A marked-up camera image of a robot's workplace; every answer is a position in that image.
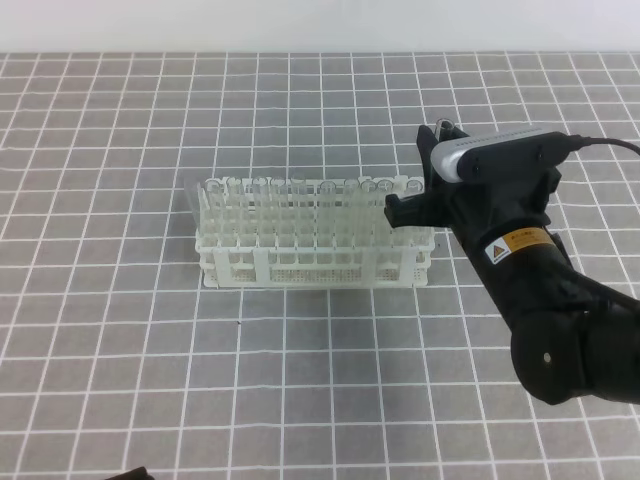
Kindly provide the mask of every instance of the black object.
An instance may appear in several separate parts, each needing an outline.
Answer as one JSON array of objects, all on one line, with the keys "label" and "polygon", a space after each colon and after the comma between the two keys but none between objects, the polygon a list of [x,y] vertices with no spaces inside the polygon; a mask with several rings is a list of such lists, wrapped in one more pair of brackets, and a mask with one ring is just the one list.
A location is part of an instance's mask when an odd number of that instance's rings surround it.
[{"label": "black object", "polygon": [[588,394],[640,403],[640,302],[576,272],[545,214],[560,182],[556,166],[571,151],[597,143],[640,149],[557,133],[484,147],[458,162],[462,181],[448,183],[431,151],[466,136],[446,120],[436,134],[419,128],[425,192],[387,196],[389,223],[451,228],[511,330],[515,371],[533,396],[549,404]]},{"label": "black object", "polygon": [[107,480],[153,480],[153,477],[147,473],[144,467],[138,467],[130,472],[107,478]]}]

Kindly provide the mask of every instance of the clear plastic tube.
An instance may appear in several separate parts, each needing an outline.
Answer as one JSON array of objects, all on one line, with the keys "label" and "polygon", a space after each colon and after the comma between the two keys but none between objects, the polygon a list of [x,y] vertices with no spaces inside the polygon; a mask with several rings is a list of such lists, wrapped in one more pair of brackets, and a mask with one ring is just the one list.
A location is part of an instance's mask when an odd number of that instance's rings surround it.
[{"label": "clear plastic tube", "polygon": [[345,252],[344,249],[353,248],[353,234],[355,231],[357,196],[360,189],[360,181],[357,178],[350,178],[344,181],[342,187],[341,213],[339,221],[336,222],[336,245],[343,250],[336,255],[338,263],[350,263],[352,252]]},{"label": "clear plastic tube", "polygon": [[417,195],[419,193],[422,193],[423,189],[424,189],[424,185],[420,180],[416,180],[416,179],[409,180],[407,182],[407,186],[404,189],[404,194],[407,197],[410,195]]},{"label": "clear plastic tube", "polygon": [[273,177],[269,185],[269,190],[271,192],[271,204],[274,207],[274,216],[277,214],[280,225],[289,222],[289,192],[287,182],[282,177]]},{"label": "clear plastic tube", "polygon": [[[409,180],[404,190],[405,196],[410,197],[418,195],[424,190],[424,185],[420,180]],[[407,227],[402,229],[401,235],[406,238],[405,244],[413,243],[414,245],[425,245],[428,241],[429,230],[425,227]]]},{"label": "clear plastic tube", "polygon": [[305,222],[297,229],[298,248],[298,262],[304,264],[313,263],[313,225],[309,222]]},{"label": "clear plastic tube", "polygon": [[239,225],[242,221],[242,197],[244,197],[242,180],[236,177],[227,178],[227,194],[225,220],[236,222]]},{"label": "clear plastic tube", "polygon": [[261,226],[269,222],[269,181],[265,177],[254,178],[251,182],[253,192],[253,204],[255,206],[255,219],[257,223],[258,235]]},{"label": "clear plastic tube", "polygon": [[[333,246],[335,229],[336,184],[330,180],[320,184],[318,189],[318,247]],[[332,254],[318,254],[318,263],[331,263]]]},{"label": "clear plastic tube", "polygon": [[324,181],[318,188],[318,229],[323,235],[332,235],[335,223],[336,184]]},{"label": "clear plastic tube", "polygon": [[[391,226],[384,216],[385,198],[393,191],[393,182],[391,180],[380,180],[377,187],[377,199],[376,199],[376,225],[375,225],[375,237],[376,245],[380,247],[391,246]],[[380,263],[385,263],[390,258],[388,252],[382,252],[378,256]]]},{"label": "clear plastic tube", "polygon": [[300,172],[296,172],[291,176],[291,196],[293,198],[296,222],[308,221],[310,215],[309,200],[307,199],[307,180]]},{"label": "clear plastic tube", "polygon": [[376,206],[375,182],[365,180],[360,184],[358,201],[358,222],[356,229],[356,245],[367,246],[371,241],[373,222],[375,221],[374,211]]}]

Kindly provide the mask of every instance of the white grid line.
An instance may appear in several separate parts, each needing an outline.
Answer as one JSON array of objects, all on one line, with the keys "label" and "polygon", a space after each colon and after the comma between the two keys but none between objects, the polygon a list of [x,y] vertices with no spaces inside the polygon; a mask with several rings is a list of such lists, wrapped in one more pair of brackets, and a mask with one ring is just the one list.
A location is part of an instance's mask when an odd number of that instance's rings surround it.
[{"label": "white grid line", "polygon": [[378,405],[380,408],[380,424],[382,425],[382,447],[384,451],[384,463],[385,473],[387,480],[391,480],[391,471],[389,469],[389,444],[387,443],[387,422],[386,415],[384,413],[384,396],[382,390],[382,365],[380,364],[380,349],[378,348],[378,328],[376,324],[376,307],[373,301],[373,289],[369,289],[369,299],[371,302],[371,314],[373,319],[371,321],[373,326],[373,345],[376,354],[376,375],[378,376]]},{"label": "white grid line", "polygon": [[[449,62],[445,56],[445,67],[447,69],[448,72],[448,76],[449,76],[449,83],[451,85],[451,94],[453,95],[453,104],[455,106],[456,109],[456,113],[458,115],[458,117],[460,117],[460,109],[458,107],[458,104],[456,103],[456,97],[455,97],[455,91],[453,88],[453,80],[451,77],[451,72],[449,70]],[[453,248],[451,247],[451,233],[450,232],[446,232],[445,236],[447,239],[447,248],[449,249],[449,256],[453,257]],[[478,373],[476,371],[476,363],[475,363],[475,359],[473,357],[473,351],[471,350],[471,339],[469,337],[469,329],[467,327],[467,317],[465,315],[465,311],[464,311],[464,305],[462,303],[462,294],[460,293],[460,286],[458,285],[458,274],[456,272],[456,265],[455,262],[453,261],[453,258],[451,259],[451,269],[452,269],[452,273],[453,273],[453,282],[456,284],[456,294],[458,295],[458,305],[460,308],[460,314],[462,315],[462,324],[464,326],[464,334],[465,334],[465,339],[467,342],[467,347],[469,347],[469,359],[471,361],[471,371],[473,373],[473,380],[475,383],[475,387],[476,387],[476,394],[478,396],[478,404],[480,405],[480,414],[482,416],[482,420],[486,420],[487,416],[484,412],[484,405],[482,403],[482,395],[480,393],[480,385],[478,384]],[[484,429],[484,437],[485,437],[485,441],[487,442],[487,450],[489,452],[489,458],[491,459],[491,472],[493,474],[493,478],[494,480],[498,480],[498,471],[496,470],[496,465],[495,465],[495,457],[493,455],[493,448],[491,446],[491,438],[489,437],[489,429],[487,428],[487,424],[486,422],[483,424],[483,429]]]},{"label": "white grid line", "polygon": [[[66,69],[68,68],[68,66],[69,66],[69,59],[70,59],[70,58],[71,58],[71,55],[69,55],[69,56],[67,57],[67,62],[65,63],[65,70],[66,70]],[[32,74],[33,74],[33,71],[35,71],[35,65],[37,65],[37,61],[36,61],[36,63],[34,64],[34,70],[32,70]],[[60,81],[60,82],[58,83],[58,88],[60,88],[60,85],[61,85],[61,84],[62,84],[62,81]],[[52,109],[52,106],[53,106],[53,99],[51,99],[51,103],[49,104],[49,110],[48,110],[48,112],[46,113],[45,117],[48,117],[48,116],[50,115],[50,113],[51,113],[51,109]],[[38,135],[38,140],[36,141],[36,144],[37,144],[37,143],[39,143],[39,141],[40,141],[40,138],[41,138],[41,137],[42,137],[42,132],[40,132],[40,134]],[[34,150],[34,152],[33,152],[33,153],[30,155],[30,157],[29,157],[29,162],[28,162],[28,164],[27,164],[27,169],[25,170],[25,172],[24,172],[24,174],[22,175],[22,178],[21,178],[21,180],[20,180],[20,187],[22,187],[22,185],[24,185],[24,180],[25,180],[25,179],[26,179],[26,177],[27,177],[28,167],[29,167],[29,165],[31,164],[31,162],[33,161],[33,158],[34,158],[34,157],[35,157],[35,150]],[[11,208],[10,208],[10,213],[11,213],[11,212],[13,212],[13,210],[14,210],[14,208],[15,208],[15,205],[16,205],[16,202],[17,202],[17,198],[18,198],[18,195],[16,195],[16,196],[13,198],[13,202],[12,202],[12,204],[11,204]],[[51,209],[52,209],[52,208],[53,208],[53,201],[52,201],[51,206],[49,207],[49,211],[51,211]],[[44,229],[45,229],[45,226],[46,226],[47,220],[48,220],[48,218],[45,220],[45,225],[43,225],[42,233],[41,233],[41,235],[40,235],[40,238],[42,238],[42,235],[44,234]],[[0,237],[2,237],[2,238],[4,238],[4,234],[5,234],[5,232],[6,232],[6,230],[4,230],[4,228],[6,228],[6,223],[5,223],[5,226],[3,227],[2,235],[0,236]],[[16,308],[15,308],[15,310],[14,310],[14,312],[13,312],[13,316],[12,316],[12,319],[11,319],[11,326],[14,326],[14,325],[15,325],[15,323],[16,323],[17,315],[18,315],[18,309],[20,308],[20,305],[22,304],[22,299],[24,298],[24,292],[26,291],[27,285],[29,284],[29,279],[30,279],[31,273],[33,272],[33,266],[34,266],[34,264],[35,264],[35,261],[36,261],[36,255],[37,255],[37,253],[38,253],[38,250],[39,250],[39,248],[40,248],[40,245],[41,245],[41,242],[39,242],[39,243],[38,243],[38,245],[36,246],[36,252],[34,253],[32,263],[31,263],[31,265],[30,265],[29,271],[28,271],[28,273],[27,273],[27,276],[26,276],[26,278],[25,278],[25,280],[24,280],[24,284],[23,284],[23,286],[22,286],[21,296],[19,297],[19,299],[18,299],[18,303],[17,303]],[[69,278],[69,283],[67,284],[67,289],[68,289],[68,287],[69,287],[69,284],[70,284],[70,283],[71,283],[71,278]],[[28,422],[28,424],[27,424],[27,432],[29,432],[29,431],[31,430],[32,426],[33,426],[33,421],[34,421],[34,419],[35,419],[36,410],[37,410],[37,407],[38,407],[38,402],[39,402],[39,400],[40,400],[40,395],[41,395],[41,392],[42,392],[42,388],[43,388],[43,386],[44,386],[44,381],[45,381],[45,376],[46,376],[46,373],[47,373],[47,368],[48,368],[48,366],[49,366],[49,360],[50,360],[50,357],[51,357],[51,353],[53,352],[53,346],[54,346],[54,343],[55,343],[56,335],[57,335],[57,333],[58,333],[58,325],[59,325],[59,319],[58,319],[58,321],[56,322],[56,326],[55,326],[55,328],[54,328],[54,330],[53,330],[53,335],[52,335],[51,342],[50,342],[50,344],[49,344],[49,348],[48,348],[48,355],[47,355],[47,358],[46,358],[46,360],[45,360],[44,366],[43,366],[43,368],[42,368],[42,372],[41,372],[41,374],[40,374],[40,380],[39,380],[39,382],[38,382],[38,390],[37,390],[37,392],[36,392],[36,396],[35,396],[35,399],[34,399],[34,401],[33,401],[33,405],[32,405],[32,407],[31,407],[31,413],[30,413],[30,415],[29,415],[29,422]],[[10,327],[10,328],[9,328],[9,331],[7,332],[7,338],[6,338],[6,342],[5,342],[5,345],[4,345],[4,348],[3,348],[2,354],[0,355],[0,366],[2,366],[2,365],[3,365],[3,363],[4,363],[4,362],[3,362],[3,360],[4,360],[5,356],[6,356],[6,348],[8,348],[8,346],[9,346],[9,341],[10,341],[10,337],[11,337],[11,335],[12,335],[12,329],[11,329],[11,327]],[[19,453],[18,453],[18,458],[17,458],[17,460],[16,460],[16,467],[15,467],[15,475],[14,475],[14,479],[15,479],[15,478],[17,478],[17,474],[18,474],[18,472],[20,471],[20,467],[21,467],[22,462],[23,462],[23,460],[24,460],[24,455],[25,455],[25,451],[26,451],[26,448],[27,448],[27,442],[28,442],[28,441],[29,441],[29,433],[25,434],[25,436],[24,436],[24,438],[23,438],[23,440],[22,440],[22,443],[21,443],[21,445],[20,445],[20,451],[19,451]]]},{"label": "white grid line", "polygon": [[331,468],[331,478],[332,480],[337,480],[338,478],[338,469],[336,464],[338,463],[338,452],[336,450],[336,412],[335,412],[335,396],[334,396],[334,380],[333,380],[333,333],[331,330],[331,324],[333,322],[333,317],[331,314],[331,292],[327,290],[327,335],[329,342],[329,401],[331,404],[329,405],[331,412],[331,460],[332,460],[332,468]]},{"label": "white grid line", "polygon": [[[127,70],[127,74],[131,72],[132,64],[133,64],[133,60],[130,59],[129,60],[128,70]],[[118,101],[118,107],[120,107],[120,105],[122,104],[122,99],[123,98],[124,98],[124,89],[120,92],[120,99]],[[82,119],[84,118],[85,113],[86,113],[86,103],[85,103],[85,110],[83,111],[83,113],[81,115],[80,121],[82,121]],[[119,110],[116,109],[116,113],[115,113],[115,115],[113,117],[113,126],[114,127],[115,127],[115,124],[117,122],[118,115],[119,115]],[[111,130],[108,143],[111,143],[112,138],[113,138],[113,128]],[[66,159],[65,165],[69,162],[70,158],[71,158],[71,152],[69,152],[69,155],[67,155],[67,159]],[[105,153],[105,155],[104,155],[104,157],[102,159],[102,165],[101,165],[100,171],[98,173],[98,177],[96,179],[96,183],[94,185],[95,188],[94,188],[94,190],[93,190],[93,192],[91,194],[91,206],[93,206],[93,203],[95,201],[95,198],[96,198],[96,195],[97,195],[97,192],[98,192],[98,188],[99,188],[98,185],[99,185],[99,182],[100,182],[100,178],[102,177],[102,174],[104,172],[104,165],[106,163],[106,159],[107,159],[107,155]],[[60,180],[59,180],[60,182],[62,182],[62,178],[63,178],[63,176],[60,175]],[[132,202],[131,205],[132,205],[133,204],[133,194],[131,195],[131,198],[132,198],[131,199],[131,202]],[[64,304],[66,303],[66,299],[68,298],[69,289],[71,287],[71,282],[73,281],[73,275],[74,275],[74,273],[76,271],[77,265],[79,264],[80,253],[82,251],[82,245],[84,244],[84,239],[85,239],[85,236],[86,236],[86,229],[88,227],[88,224],[89,224],[89,217],[87,217],[87,219],[85,220],[85,224],[84,224],[84,227],[83,227],[83,235],[82,235],[81,240],[80,240],[80,242],[78,244],[78,249],[76,250],[76,257],[75,257],[75,261],[74,261],[74,267],[72,269],[71,274],[69,275],[69,283],[68,283],[67,289],[65,291],[65,297],[64,297],[64,300],[62,302],[63,305],[60,307],[58,323],[61,323]],[[124,244],[124,240],[121,241],[120,248],[119,248],[119,253],[121,253],[121,251],[122,251],[122,245],[123,244]],[[113,277],[111,279],[111,287],[112,288],[113,288],[114,282],[115,282],[116,269],[117,269],[117,266],[114,268]],[[96,342],[95,352],[94,352],[94,355],[92,357],[93,360],[92,360],[92,363],[91,363],[91,370],[89,372],[89,378],[87,380],[87,390],[88,391],[91,390],[91,383],[93,381],[93,375],[95,373],[95,366],[97,364],[97,358],[98,358],[98,356],[100,354],[100,345],[102,344],[102,336],[104,334],[106,315],[107,315],[107,308],[105,308],[104,316],[103,316],[102,322],[100,324],[100,331],[98,333],[98,340]],[[85,394],[84,399],[82,401],[82,407],[81,407],[81,410],[80,410],[80,418],[78,419],[78,428],[77,428],[77,431],[75,432],[75,436],[74,436],[74,440],[73,440],[73,447],[71,448],[71,455],[69,457],[69,473],[67,474],[67,479],[71,478],[71,472],[73,471],[73,467],[74,467],[74,464],[75,464],[75,458],[76,458],[76,454],[77,454],[77,450],[78,450],[78,445],[79,445],[79,442],[80,442],[80,434],[81,434],[81,431],[82,431],[82,425],[83,425],[83,422],[84,422],[84,416],[85,416],[85,413],[86,413],[88,402],[89,402],[89,394],[87,393],[87,394]]]},{"label": "white grid line", "polygon": [[[161,65],[161,69],[164,68],[165,61],[166,61],[166,55],[163,54],[162,60],[161,60],[161,64],[160,64]],[[160,87],[160,78],[158,78],[158,83],[156,84],[156,91],[155,91],[154,96],[153,96],[152,107],[155,106],[156,101],[158,99],[158,89],[159,89],[159,87]],[[149,117],[149,125],[151,125],[151,119],[152,118],[153,118],[152,116]],[[149,138],[149,133],[150,133],[150,131],[147,130],[146,139]],[[175,171],[174,175],[177,176],[177,174],[178,174],[178,167],[176,166],[176,171]],[[138,171],[136,173],[136,184],[138,183],[138,178],[140,178],[140,169],[138,169]],[[173,191],[172,191],[171,192],[171,200],[169,201],[169,205],[171,205],[171,203],[173,202],[173,198],[174,198],[174,195],[173,195]],[[135,199],[135,196],[132,195],[131,196],[131,207],[129,208],[129,210],[131,210],[131,208],[133,207],[134,199]],[[131,218],[130,215],[128,215],[127,219],[125,220],[125,231],[126,231],[126,227],[128,226],[128,222],[129,222],[130,218]],[[164,237],[162,239],[162,248],[160,249],[160,251],[162,252],[161,255],[164,255],[164,245],[165,245],[165,242],[166,242],[167,233],[169,231],[170,221],[171,221],[171,215],[167,215],[167,220],[166,220],[165,227],[164,227]],[[120,245],[120,251],[118,252],[118,258],[120,258],[121,255],[122,255],[123,247],[124,247],[124,242]],[[117,271],[117,267],[116,267],[116,271],[113,273],[113,282],[114,283],[112,285],[112,288],[115,286],[115,281],[116,281],[117,275],[118,275],[118,271]],[[155,298],[156,298],[156,289],[158,288],[158,280],[159,279],[160,279],[160,267],[158,267],[156,269],[156,277],[155,277],[155,280],[154,280],[154,291],[153,291],[152,297],[151,297],[151,306],[149,308],[149,318],[148,318],[148,321],[147,321],[147,327],[146,327],[145,336],[144,336],[144,343],[143,343],[143,351],[144,352],[146,352],[147,345],[149,343],[149,332],[151,330],[151,318],[153,316],[153,310],[154,310]],[[111,298],[112,297],[110,295],[109,298],[107,299],[107,308],[105,309],[105,315],[108,312],[108,308],[109,308],[109,305],[110,305],[110,302],[111,302]],[[133,402],[132,402],[132,405],[131,405],[131,415],[129,417],[129,430],[127,432],[127,438],[126,438],[125,444],[124,444],[125,445],[124,446],[124,455],[122,455],[122,469],[123,470],[125,470],[127,468],[127,462],[129,460],[129,451],[131,449],[131,437],[132,437],[133,425],[134,425],[135,416],[136,416],[136,409],[137,409],[137,406],[138,406],[138,398],[139,398],[139,391],[140,391],[140,386],[141,386],[141,382],[142,382],[142,372],[144,370],[144,363],[145,363],[145,358],[143,357],[143,358],[140,359],[140,364],[138,365],[138,375],[137,375],[137,379],[136,379],[136,392],[133,394]]]},{"label": "white grid line", "polygon": [[[187,94],[187,105],[190,103],[190,99],[191,99],[191,89],[193,88],[193,79],[195,76],[195,72],[196,72],[196,61],[193,62],[193,67],[191,70],[191,80],[190,80],[190,88],[189,88],[189,93]],[[180,146],[182,146],[182,144],[184,143],[184,132],[185,132],[185,128],[187,125],[187,113],[185,112],[184,115],[184,120],[183,120],[183,124],[182,124],[182,137],[180,138]],[[178,149],[178,159],[181,157],[181,149]],[[174,173],[174,178],[173,178],[173,183],[176,183],[176,179],[178,176],[178,166],[176,165],[176,169],[175,169],[175,173]],[[161,255],[164,255],[164,240],[163,240],[163,248],[162,248],[162,253]],[[193,306],[193,321],[191,322],[191,342],[189,344],[189,360],[187,361],[187,372],[186,372],[186,381],[185,381],[185,385],[184,385],[184,394],[183,394],[183,398],[182,398],[182,411],[180,412],[180,430],[178,431],[178,440],[176,443],[176,459],[175,459],[175,473],[173,475],[173,479],[174,480],[178,480],[178,470],[180,468],[180,460],[181,460],[181,450],[182,450],[182,439],[184,436],[184,427],[185,427],[185,419],[187,416],[187,402],[188,402],[188,398],[189,398],[189,378],[191,377],[191,365],[193,362],[193,347],[195,345],[195,341],[196,341],[196,327],[197,327],[197,317],[198,317],[198,304],[200,303],[200,293],[202,291],[202,282],[204,280],[204,273],[202,271],[198,272],[198,290],[196,293],[196,301],[195,301],[195,305]],[[151,305],[151,313],[150,313],[150,323],[153,319],[153,308],[154,308],[154,302],[152,302]]]}]

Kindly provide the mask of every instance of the test tube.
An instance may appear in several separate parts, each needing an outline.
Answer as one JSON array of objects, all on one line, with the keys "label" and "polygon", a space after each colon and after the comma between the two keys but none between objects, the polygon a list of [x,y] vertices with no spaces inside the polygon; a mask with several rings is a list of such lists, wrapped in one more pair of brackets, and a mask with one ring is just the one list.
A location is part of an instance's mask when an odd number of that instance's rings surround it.
[{"label": "test tube", "polygon": [[307,180],[304,174],[296,172],[291,176],[291,196],[296,222],[309,221],[309,202],[307,199]]},{"label": "test tube", "polygon": [[227,178],[227,220],[236,223],[236,228],[240,227],[242,221],[242,198],[244,197],[244,189],[242,188],[242,180],[236,177]]},{"label": "test tube", "polygon": [[[342,188],[342,206],[339,213],[339,221],[336,222],[336,244],[341,249],[353,246],[353,232],[355,217],[355,202],[360,182],[356,178],[344,181]],[[342,252],[337,255],[338,263],[350,263],[351,253]]]},{"label": "test tube", "polygon": [[278,229],[289,221],[289,196],[287,182],[282,177],[271,179],[269,190],[271,192],[271,204],[274,207],[274,221],[278,222]]},{"label": "test tube", "polygon": [[[422,193],[424,185],[420,180],[409,180],[407,187],[405,188],[405,196],[413,196]],[[408,243],[414,245],[426,245],[428,242],[429,229],[427,227],[409,227],[407,234],[411,235],[411,240]]]},{"label": "test tube", "polygon": [[[376,245],[381,247],[391,246],[391,226],[384,216],[385,198],[393,191],[393,182],[391,180],[380,180],[377,187],[377,199],[376,199],[376,217],[377,222],[375,225]],[[388,252],[382,252],[378,256],[380,263],[385,263],[389,260],[390,255]]]},{"label": "test tube", "polygon": [[196,185],[196,193],[198,196],[198,232],[202,238],[202,245],[205,247],[215,246],[215,231],[213,228],[213,219],[211,218],[211,208],[207,199],[207,192],[198,183]]},{"label": "test tube", "polygon": [[411,195],[417,195],[422,193],[423,185],[420,180],[412,179],[407,182],[407,186],[404,189],[405,197],[409,197]]},{"label": "test tube", "polygon": [[358,218],[356,226],[356,245],[368,246],[371,241],[372,224],[375,221],[374,211],[376,206],[375,182],[365,180],[360,184],[358,192]]},{"label": "test tube", "polygon": [[[412,197],[422,193],[424,185],[420,180],[412,179],[407,182],[404,188],[404,197]],[[418,234],[417,227],[399,227],[393,230],[391,234],[394,245],[410,245]]]},{"label": "test tube", "polygon": [[253,204],[256,212],[258,234],[262,225],[269,222],[269,181],[265,177],[254,178],[251,182]]},{"label": "test tube", "polygon": [[[318,247],[333,246],[335,228],[336,184],[326,180],[318,189]],[[331,253],[319,253],[318,263],[331,263]]]},{"label": "test tube", "polygon": [[304,222],[296,228],[298,239],[298,262],[313,263],[313,225]]}]

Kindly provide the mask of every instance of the black cable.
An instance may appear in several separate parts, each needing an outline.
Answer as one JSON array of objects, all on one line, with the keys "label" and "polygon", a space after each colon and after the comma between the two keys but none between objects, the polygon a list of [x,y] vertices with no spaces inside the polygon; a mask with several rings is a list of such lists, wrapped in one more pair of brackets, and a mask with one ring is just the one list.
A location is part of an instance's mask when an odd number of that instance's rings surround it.
[{"label": "black cable", "polygon": [[640,147],[631,143],[625,142],[624,140],[618,140],[617,138],[591,138],[591,137],[582,137],[583,146],[588,147],[589,145],[616,145],[618,147],[627,148],[638,155],[640,155]]}]

